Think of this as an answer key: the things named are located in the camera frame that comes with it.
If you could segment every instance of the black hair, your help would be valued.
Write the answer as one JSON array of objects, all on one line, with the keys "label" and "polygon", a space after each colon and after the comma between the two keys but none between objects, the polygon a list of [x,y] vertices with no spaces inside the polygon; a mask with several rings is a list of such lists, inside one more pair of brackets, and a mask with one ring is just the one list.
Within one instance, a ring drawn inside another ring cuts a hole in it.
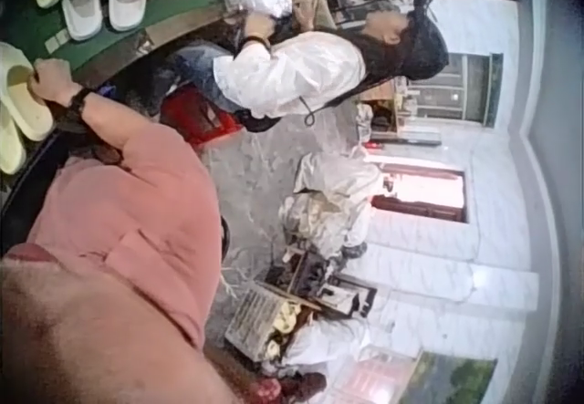
[{"label": "black hair", "polygon": [[325,108],[335,107],[398,76],[420,80],[442,71],[448,65],[448,49],[440,30],[427,15],[431,2],[414,0],[414,9],[407,15],[408,26],[400,34],[400,43],[394,46],[358,32],[318,28],[317,31],[348,40],[359,50],[365,63],[365,78],[358,86],[332,99]]}]

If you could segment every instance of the red stool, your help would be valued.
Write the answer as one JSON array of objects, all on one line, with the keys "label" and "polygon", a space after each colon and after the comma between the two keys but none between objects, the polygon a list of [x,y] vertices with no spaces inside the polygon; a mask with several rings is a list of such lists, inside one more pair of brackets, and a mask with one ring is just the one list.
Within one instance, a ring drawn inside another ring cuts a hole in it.
[{"label": "red stool", "polygon": [[208,102],[192,86],[179,88],[164,100],[162,119],[173,125],[194,149],[242,128],[232,114]]}]

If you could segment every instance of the jeans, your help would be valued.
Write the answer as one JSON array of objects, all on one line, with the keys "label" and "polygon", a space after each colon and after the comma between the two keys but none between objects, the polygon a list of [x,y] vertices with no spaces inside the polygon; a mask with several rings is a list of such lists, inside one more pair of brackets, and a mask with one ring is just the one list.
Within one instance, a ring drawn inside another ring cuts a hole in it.
[{"label": "jeans", "polygon": [[243,108],[223,95],[213,72],[215,58],[230,54],[216,44],[199,40],[173,53],[169,63],[182,83],[192,83],[207,101],[233,114]]}]

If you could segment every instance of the pink shirt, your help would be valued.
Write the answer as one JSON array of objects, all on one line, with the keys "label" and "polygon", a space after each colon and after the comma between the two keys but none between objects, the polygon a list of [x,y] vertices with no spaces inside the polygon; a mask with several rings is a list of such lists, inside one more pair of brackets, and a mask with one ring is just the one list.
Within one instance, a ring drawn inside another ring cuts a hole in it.
[{"label": "pink shirt", "polygon": [[203,348],[221,273],[213,181],[173,129],[148,125],[121,167],[71,159],[53,181],[28,236],[67,265],[105,266]]}]

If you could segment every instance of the black wristband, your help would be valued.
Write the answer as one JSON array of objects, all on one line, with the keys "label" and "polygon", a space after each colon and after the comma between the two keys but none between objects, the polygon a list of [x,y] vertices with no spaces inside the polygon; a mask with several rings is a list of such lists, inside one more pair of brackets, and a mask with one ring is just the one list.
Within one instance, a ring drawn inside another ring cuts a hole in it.
[{"label": "black wristband", "polygon": [[244,37],[244,40],[241,41],[241,44],[239,45],[239,49],[237,50],[237,54],[241,53],[241,50],[244,49],[245,44],[247,44],[248,42],[252,42],[252,41],[260,43],[262,46],[264,46],[266,48],[267,51],[270,51],[270,45],[262,37],[260,37],[260,36],[246,36],[246,37]]},{"label": "black wristband", "polygon": [[81,116],[81,112],[85,107],[85,97],[87,97],[93,91],[89,88],[82,88],[80,92],[73,96],[69,106],[67,107],[67,111],[72,115]]}]

